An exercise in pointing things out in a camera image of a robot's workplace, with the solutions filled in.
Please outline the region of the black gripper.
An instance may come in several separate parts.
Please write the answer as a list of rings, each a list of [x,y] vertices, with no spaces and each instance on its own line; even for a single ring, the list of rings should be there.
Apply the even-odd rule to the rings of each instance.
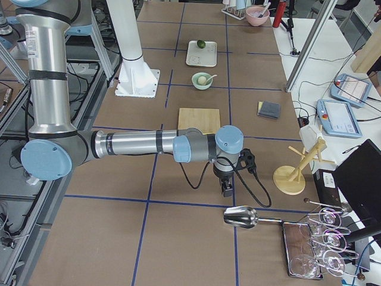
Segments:
[[[240,153],[236,154],[229,154],[222,150],[217,153],[213,171],[219,178],[224,197],[232,196],[231,178],[239,170],[244,169],[252,174],[256,171],[255,156],[251,153],[250,149],[244,148]]]

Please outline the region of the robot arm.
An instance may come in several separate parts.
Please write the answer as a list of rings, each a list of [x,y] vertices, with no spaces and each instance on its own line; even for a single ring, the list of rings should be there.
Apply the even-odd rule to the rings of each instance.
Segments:
[[[171,154],[178,163],[213,164],[222,194],[242,169],[256,172],[255,157],[243,147],[235,126],[203,134],[195,128],[104,133],[78,130],[71,122],[65,33],[92,16],[89,1],[16,1],[16,16],[26,33],[34,124],[21,150],[21,163],[42,181],[65,177],[75,167],[105,156]]]

